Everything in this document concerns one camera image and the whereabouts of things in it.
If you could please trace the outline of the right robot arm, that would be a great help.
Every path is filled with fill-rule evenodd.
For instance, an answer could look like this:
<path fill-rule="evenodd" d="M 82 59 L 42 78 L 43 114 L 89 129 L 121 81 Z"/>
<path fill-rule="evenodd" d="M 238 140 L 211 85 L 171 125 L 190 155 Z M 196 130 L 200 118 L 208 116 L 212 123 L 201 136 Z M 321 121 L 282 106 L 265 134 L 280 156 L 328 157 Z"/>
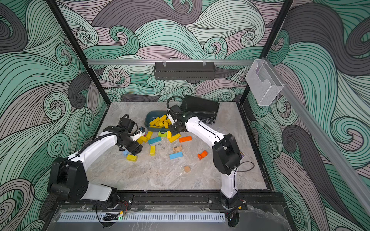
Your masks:
<path fill-rule="evenodd" d="M 168 107 L 167 117 L 171 121 L 169 130 L 173 135 L 190 132 L 212 148 L 213 163 L 221 173 L 221 203 L 226 209 L 236 206 L 238 200 L 237 168 L 242 155 L 236 138 L 210 128 L 193 112 L 183 112 L 178 105 Z"/>

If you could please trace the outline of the yellow long block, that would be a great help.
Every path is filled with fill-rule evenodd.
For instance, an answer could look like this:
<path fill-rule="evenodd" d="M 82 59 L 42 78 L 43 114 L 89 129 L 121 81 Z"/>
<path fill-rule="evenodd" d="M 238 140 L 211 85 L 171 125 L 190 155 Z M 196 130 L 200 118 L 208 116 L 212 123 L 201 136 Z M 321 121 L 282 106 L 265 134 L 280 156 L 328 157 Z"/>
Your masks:
<path fill-rule="evenodd" d="M 181 138 L 181 134 L 176 134 L 176 135 L 173 135 L 172 137 L 170 137 L 168 140 L 170 143 L 176 141 L 177 139 Z"/>

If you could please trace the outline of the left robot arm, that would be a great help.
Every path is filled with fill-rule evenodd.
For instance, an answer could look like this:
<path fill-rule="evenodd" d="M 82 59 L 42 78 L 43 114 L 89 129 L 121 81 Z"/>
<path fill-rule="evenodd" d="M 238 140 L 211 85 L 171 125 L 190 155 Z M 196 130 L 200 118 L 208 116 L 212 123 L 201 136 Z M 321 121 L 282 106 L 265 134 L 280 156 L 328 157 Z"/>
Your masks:
<path fill-rule="evenodd" d="M 108 126 L 103 132 L 74 154 L 57 158 L 51 165 L 47 192 L 69 202 L 82 200 L 99 201 L 109 209 L 115 208 L 120 200 L 117 189 L 90 183 L 86 171 L 109 148 L 117 146 L 136 156 L 143 146 L 138 139 L 145 135 L 128 114 L 120 118 L 116 126 Z"/>

